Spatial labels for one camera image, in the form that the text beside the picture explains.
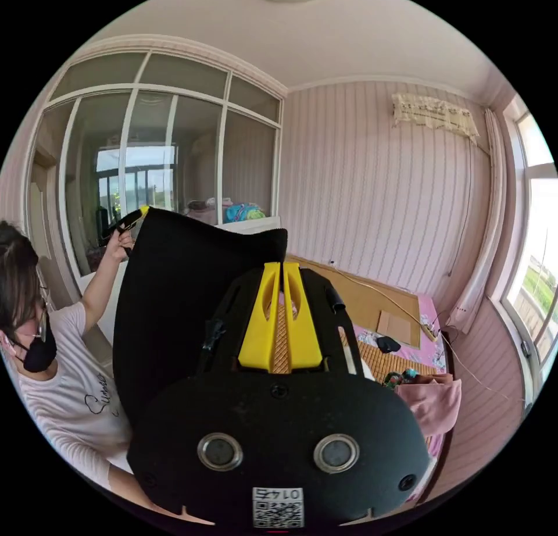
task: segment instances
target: black face mask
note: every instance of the black face mask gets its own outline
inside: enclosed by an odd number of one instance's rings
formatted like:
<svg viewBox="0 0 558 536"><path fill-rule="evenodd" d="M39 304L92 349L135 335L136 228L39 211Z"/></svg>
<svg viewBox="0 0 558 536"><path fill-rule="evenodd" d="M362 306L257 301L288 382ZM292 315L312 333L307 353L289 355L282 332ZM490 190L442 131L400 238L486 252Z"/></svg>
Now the black face mask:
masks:
<svg viewBox="0 0 558 536"><path fill-rule="evenodd" d="M54 334L51 330L51 322L48 314L46 311L44 313L46 315L44 341L40 337L35 338L29 348L26 348L16 341L11 341L12 344L15 344L27 351L25 360L21 360L21 358L18 359L23 362L23 369L29 371L30 373L40 373L41 371L46 371L48 366L50 366L56 357L56 340L54 339Z"/></svg>

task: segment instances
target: yellow plastic piece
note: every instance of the yellow plastic piece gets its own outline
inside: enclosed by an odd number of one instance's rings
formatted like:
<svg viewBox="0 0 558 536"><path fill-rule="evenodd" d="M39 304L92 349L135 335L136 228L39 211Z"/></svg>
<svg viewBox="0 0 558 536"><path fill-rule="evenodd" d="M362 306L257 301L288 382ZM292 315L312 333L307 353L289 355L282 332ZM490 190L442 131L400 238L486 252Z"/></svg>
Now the yellow plastic piece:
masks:
<svg viewBox="0 0 558 536"><path fill-rule="evenodd" d="M285 292L289 368L293 371L294 369L318 367L322 360L321 350L298 263L283 263L283 290ZM296 319L292 313L291 301L294 302L298 311Z"/></svg>
<svg viewBox="0 0 558 536"><path fill-rule="evenodd" d="M264 266L256 302L238 354L238 361L242 367L265 369L269 373L273 369L280 267L281 263L266 263ZM269 319L266 319L267 307L270 304Z"/></svg>

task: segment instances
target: white ceiling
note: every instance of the white ceiling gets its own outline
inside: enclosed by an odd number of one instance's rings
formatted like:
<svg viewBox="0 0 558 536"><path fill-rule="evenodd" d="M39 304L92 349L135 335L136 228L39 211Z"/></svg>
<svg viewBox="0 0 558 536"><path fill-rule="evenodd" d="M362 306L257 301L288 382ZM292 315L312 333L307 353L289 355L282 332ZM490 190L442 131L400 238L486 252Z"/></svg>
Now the white ceiling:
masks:
<svg viewBox="0 0 558 536"><path fill-rule="evenodd" d="M149 0L90 41L125 34L209 44L290 89L332 79L393 77L490 103L505 82L465 36L409 0Z"/></svg>

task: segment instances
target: striped wallpaper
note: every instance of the striped wallpaper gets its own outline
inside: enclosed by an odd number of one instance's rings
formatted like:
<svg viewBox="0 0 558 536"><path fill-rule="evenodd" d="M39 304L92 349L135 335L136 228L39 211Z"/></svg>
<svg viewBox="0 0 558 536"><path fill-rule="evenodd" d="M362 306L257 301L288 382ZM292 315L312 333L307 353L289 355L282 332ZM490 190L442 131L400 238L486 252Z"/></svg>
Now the striped wallpaper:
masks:
<svg viewBox="0 0 558 536"><path fill-rule="evenodd" d="M455 360L462 379L462 402L445 465L428 499L452 489L486 466L521 423L523 378L513 341L492 303L485 299L469 334L453 344L459 359L485 385L481 386Z"/></svg>
<svg viewBox="0 0 558 536"><path fill-rule="evenodd" d="M223 197L256 203L271 211L275 129L235 112L227 113L223 145Z"/></svg>
<svg viewBox="0 0 558 536"><path fill-rule="evenodd" d="M369 81L293 92L285 103L281 224L289 253L428 294L449 313L482 243L489 157L448 131L393 127L397 91L469 108L488 150L482 108L445 91Z"/></svg>

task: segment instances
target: pink cloth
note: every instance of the pink cloth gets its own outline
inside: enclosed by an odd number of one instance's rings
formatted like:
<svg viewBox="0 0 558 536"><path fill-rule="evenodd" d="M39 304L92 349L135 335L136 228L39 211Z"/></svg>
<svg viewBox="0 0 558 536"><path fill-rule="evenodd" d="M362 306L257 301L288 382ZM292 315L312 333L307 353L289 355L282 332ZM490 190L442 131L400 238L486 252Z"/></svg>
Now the pink cloth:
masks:
<svg viewBox="0 0 558 536"><path fill-rule="evenodd" d="M395 392L411 408L425 437L447 433L455 425L461 404L461 379L448 384L402 384Z"/></svg>

